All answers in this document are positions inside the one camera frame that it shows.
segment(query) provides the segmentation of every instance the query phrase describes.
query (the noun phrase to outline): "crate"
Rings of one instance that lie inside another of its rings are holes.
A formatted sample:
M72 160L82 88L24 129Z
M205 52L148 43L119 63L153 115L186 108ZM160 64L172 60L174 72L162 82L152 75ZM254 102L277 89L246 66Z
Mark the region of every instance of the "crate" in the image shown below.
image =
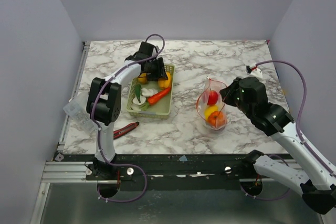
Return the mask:
M141 116L144 118L162 118L162 119L167 119L169 117L173 96L175 66L172 64L165 64L164 69L166 72L169 72L172 76L172 90L168 95L166 95L159 102L157 102L157 104L150 106L146 111L135 111L131 108L132 100L135 97L134 87L135 85L138 84L138 79L137 78L133 79L127 101L127 112L130 113L131 116ZM156 81L150 81L148 82L148 84L142 84L141 87L147 89L155 88L160 90L159 85Z

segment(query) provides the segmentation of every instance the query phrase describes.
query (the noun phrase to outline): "marble surface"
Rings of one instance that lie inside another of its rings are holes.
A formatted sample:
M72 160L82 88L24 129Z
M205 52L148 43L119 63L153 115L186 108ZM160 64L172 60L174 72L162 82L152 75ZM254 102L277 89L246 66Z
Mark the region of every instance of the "marble surface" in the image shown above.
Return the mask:
M161 46L160 41L152 41ZM119 68L125 57L137 51L140 41L95 41L90 45L79 90L88 92L91 80L106 77ZM265 41L166 41L161 56L175 65L172 109L169 119L134 118L126 111L128 87L122 91L122 112L116 129L130 122L140 126L114 141L123 154L246 154L257 149L264 153L286 151L256 129L238 109L226 106L228 124L221 132L205 128L196 112L196 100L205 79L232 83L245 77L245 65L270 60ZM287 108L273 64L260 67L264 73L269 101ZM93 154L96 136L86 134L70 122L64 153Z

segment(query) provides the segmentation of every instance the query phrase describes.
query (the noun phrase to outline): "gray wall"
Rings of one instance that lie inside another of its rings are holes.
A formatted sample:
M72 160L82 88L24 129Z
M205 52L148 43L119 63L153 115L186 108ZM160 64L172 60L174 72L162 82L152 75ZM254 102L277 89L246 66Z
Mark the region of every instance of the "gray wall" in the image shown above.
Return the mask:
M307 82L308 95L302 131L336 164L336 2L293 0L270 42L274 59L294 63ZM302 84L290 67L277 66L281 86L293 114L297 115Z
M61 0L83 40L269 39L292 0Z
M0 222L29 223L82 43L60 0L0 0Z

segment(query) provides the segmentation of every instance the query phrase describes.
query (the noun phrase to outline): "red tool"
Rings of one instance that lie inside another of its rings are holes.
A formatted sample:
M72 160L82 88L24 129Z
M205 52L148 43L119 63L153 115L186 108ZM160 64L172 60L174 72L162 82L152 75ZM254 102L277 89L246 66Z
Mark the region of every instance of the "red tool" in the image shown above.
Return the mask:
M124 136L125 134L129 133L130 131L138 127L139 124L140 124L139 122L130 123L129 125L126 125L124 128L114 131L113 139L117 139L120 138L121 136Z

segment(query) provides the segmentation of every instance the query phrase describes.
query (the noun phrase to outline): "carrot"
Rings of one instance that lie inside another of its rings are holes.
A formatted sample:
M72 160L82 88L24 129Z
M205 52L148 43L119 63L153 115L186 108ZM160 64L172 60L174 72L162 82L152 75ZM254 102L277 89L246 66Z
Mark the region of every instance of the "carrot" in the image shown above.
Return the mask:
M154 105L158 101L160 101L165 95L167 95L172 90L172 87L165 88L164 90L160 91L159 93L153 95L152 97L149 97L147 99L149 105Z

